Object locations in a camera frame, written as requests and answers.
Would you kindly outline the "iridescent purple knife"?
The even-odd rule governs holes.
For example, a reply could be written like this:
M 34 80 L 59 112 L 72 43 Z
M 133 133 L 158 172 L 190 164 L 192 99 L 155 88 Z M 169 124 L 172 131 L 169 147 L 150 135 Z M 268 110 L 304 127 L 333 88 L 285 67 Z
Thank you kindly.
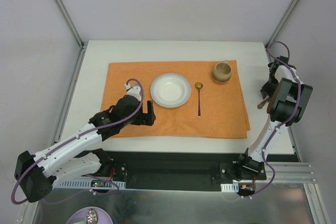
M 257 105 L 257 109 L 262 109 L 265 104 L 269 101 L 270 97 L 267 95 L 262 102 Z

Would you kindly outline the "white ceramic plate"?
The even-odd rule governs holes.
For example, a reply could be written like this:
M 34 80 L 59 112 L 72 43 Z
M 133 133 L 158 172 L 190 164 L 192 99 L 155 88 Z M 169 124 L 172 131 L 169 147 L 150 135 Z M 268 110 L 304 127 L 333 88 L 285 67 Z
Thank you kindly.
M 184 105 L 191 96 L 189 81 L 177 73 L 165 73 L 154 79 L 150 87 L 152 99 L 165 108 Z

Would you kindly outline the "orange cloth placemat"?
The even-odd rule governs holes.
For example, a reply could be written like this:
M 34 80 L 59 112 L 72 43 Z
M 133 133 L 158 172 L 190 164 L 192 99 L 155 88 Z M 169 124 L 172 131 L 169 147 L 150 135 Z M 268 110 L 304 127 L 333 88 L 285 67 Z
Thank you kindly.
M 247 138 L 250 130 L 244 96 L 240 86 L 237 61 L 230 60 L 232 76 L 220 84 L 213 80 L 216 61 L 118 62 L 108 65 L 101 109 L 106 110 L 126 94 L 125 83 L 137 79 L 150 100 L 150 86 L 165 73 L 177 73 L 191 85 L 191 96 L 182 106 L 164 108 L 153 104 L 156 120 L 152 126 L 130 125 L 118 137 L 201 136 L 212 138 Z M 201 117 L 198 117 L 198 91 L 201 82 Z

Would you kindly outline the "beige ceramic mug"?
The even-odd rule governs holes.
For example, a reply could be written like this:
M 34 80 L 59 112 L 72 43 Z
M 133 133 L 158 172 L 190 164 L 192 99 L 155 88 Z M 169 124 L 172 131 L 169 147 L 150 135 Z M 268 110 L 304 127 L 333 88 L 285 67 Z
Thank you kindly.
M 223 84 L 230 80 L 232 76 L 232 68 L 228 60 L 216 64 L 212 70 L 213 80 L 217 83 Z

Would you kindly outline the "gold purple spoon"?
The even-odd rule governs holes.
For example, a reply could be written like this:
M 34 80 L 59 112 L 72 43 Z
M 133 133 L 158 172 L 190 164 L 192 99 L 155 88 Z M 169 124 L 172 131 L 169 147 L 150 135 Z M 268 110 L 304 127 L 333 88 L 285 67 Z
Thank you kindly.
M 198 91 L 198 117 L 201 117 L 201 89 L 203 87 L 203 84 L 201 82 L 196 82 L 195 87 Z

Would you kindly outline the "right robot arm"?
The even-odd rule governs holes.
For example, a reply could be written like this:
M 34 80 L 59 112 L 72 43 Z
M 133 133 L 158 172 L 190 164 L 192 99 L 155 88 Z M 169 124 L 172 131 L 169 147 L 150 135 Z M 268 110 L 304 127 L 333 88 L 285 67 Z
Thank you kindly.
M 234 165 L 237 180 L 253 179 L 261 174 L 270 149 L 282 132 L 301 120 L 313 92 L 312 86 L 299 79 L 288 57 L 276 57 L 268 67 L 269 79 L 261 89 L 269 96 L 267 121 L 257 139 Z

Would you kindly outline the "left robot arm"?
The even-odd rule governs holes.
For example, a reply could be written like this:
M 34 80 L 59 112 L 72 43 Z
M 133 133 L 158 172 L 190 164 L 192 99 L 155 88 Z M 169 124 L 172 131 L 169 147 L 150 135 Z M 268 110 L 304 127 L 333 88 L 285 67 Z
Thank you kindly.
M 153 102 L 147 101 L 147 112 L 142 102 L 132 95 L 125 95 L 117 104 L 96 113 L 73 136 L 35 154 L 24 151 L 18 156 L 14 177 L 17 180 L 12 203 L 18 204 L 15 193 L 20 188 L 28 202 L 46 197 L 57 185 L 78 176 L 98 174 L 105 176 L 115 172 L 116 165 L 101 148 L 83 157 L 78 154 L 89 147 L 117 135 L 128 125 L 152 126 L 156 119 Z

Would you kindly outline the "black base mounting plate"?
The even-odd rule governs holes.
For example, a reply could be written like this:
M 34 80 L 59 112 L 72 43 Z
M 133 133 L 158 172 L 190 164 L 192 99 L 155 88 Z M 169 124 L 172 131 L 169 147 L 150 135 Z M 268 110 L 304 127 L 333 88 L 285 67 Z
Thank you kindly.
M 220 191 L 222 184 L 266 180 L 264 163 L 238 154 L 93 151 L 107 164 L 99 175 L 113 174 L 127 189 Z

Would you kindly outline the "lilac plate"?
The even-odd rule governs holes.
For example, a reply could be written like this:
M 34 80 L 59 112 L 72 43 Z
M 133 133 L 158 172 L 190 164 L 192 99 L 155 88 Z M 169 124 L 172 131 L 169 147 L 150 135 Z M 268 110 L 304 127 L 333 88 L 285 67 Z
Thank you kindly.
M 66 222 L 69 223 L 94 223 L 93 220 L 96 220 L 97 223 L 110 223 L 113 224 L 113 221 L 109 214 L 98 207 L 85 207 L 77 212 L 75 212 Z

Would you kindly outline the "silver cutlery on lilac plate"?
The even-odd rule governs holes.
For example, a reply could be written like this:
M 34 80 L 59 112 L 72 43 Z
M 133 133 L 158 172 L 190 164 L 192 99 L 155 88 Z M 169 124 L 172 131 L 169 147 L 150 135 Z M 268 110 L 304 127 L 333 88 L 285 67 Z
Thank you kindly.
M 93 208 L 88 209 L 86 217 L 85 217 L 85 223 L 86 224 L 97 224 L 98 223 L 98 214 L 95 209 Z

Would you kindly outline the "aluminium front rail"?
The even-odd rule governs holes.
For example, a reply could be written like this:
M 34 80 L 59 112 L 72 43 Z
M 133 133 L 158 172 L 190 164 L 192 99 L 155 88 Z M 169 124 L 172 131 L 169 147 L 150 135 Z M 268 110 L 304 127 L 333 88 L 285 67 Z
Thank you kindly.
M 82 152 L 77 157 L 83 157 L 89 154 L 89 152 Z M 285 182 L 294 182 L 294 183 L 302 183 L 305 180 L 314 181 L 313 172 L 311 167 L 308 164 L 299 163 L 297 161 L 296 156 L 294 155 L 280 155 L 281 159 L 279 162 L 274 162 L 273 160 L 276 158 L 275 155 L 271 156 L 271 161 L 265 164 L 266 171 L 266 180 L 259 181 L 268 181 L 271 178 L 274 178 L 276 181 L 280 183 Z M 108 175 L 99 175 L 92 174 L 95 178 L 98 177 L 106 177 Z

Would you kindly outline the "left aluminium frame post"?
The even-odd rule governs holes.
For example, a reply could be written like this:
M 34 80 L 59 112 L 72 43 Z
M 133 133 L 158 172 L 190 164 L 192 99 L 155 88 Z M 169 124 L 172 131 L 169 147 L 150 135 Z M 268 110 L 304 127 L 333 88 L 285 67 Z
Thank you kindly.
M 75 42 L 79 46 L 80 49 L 85 47 L 85 42 L 82 40 L 81 36 L 78 33 L 77 28 L 75 27 L 74 22 L 72 21 L 72 18 L 70 17 L 68 10 L 63 2 L 63 0 L 54 0 L 58 10 L 61 13 L 61 16 L 63 17 L 67 27 L 70 30 L 70 33 L 72 34 Z

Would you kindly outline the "aluminium frame post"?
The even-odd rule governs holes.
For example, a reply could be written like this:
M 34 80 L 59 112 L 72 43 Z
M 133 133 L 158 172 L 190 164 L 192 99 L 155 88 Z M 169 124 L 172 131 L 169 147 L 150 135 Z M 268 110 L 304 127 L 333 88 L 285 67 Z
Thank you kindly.
M 291 0 L 288 7 L 286 8 L 284 14 L 282 15 L 280 21 L 278 22 L 275 30 L 271 34 L 268 41 L 265 43 L 265 48 L 268 48 L 268 46 L 274 42 L 277 37 L 280 35 L 282 30 L 285 28 L 287 22 L 291 18 L 292 14 L 295 12 L 296 8 L 298 7 L 301 0 Z
M 54 0 L 58 10 L 61 13 L 61 16 L 63 17 L 67 27 L 70 30 L 70 33 L 72 34 L 75 42 L 79 46 L 80 49 L 85 47 L 85 42 L 82 40 L 81 36 L 78 33 L 77 28 L 75 27 L 74 22 L 72 21 L 72 18 L 70 17 L 68 10 L 63 2 L 63 0 Z

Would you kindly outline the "right aluminium frame post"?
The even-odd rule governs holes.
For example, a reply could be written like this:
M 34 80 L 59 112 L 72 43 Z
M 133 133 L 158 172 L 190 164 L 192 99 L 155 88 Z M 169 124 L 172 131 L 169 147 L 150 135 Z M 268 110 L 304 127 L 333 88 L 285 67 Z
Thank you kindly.
M 285 28 L 287 22 L 291 18 L 292 14 L 295 12 L 296 8 L 298 7 L 301 0 L 291 0 L 288 7 L 286 8 L 284 14 L 282 15 L 280 21 L 278 22 L 275 30 L 271 34 L 268 41 L 265 43 L 265 48 L 268 48 L 268 46 L 274 42 L 277 37 L 280 35 L 282 30 Z

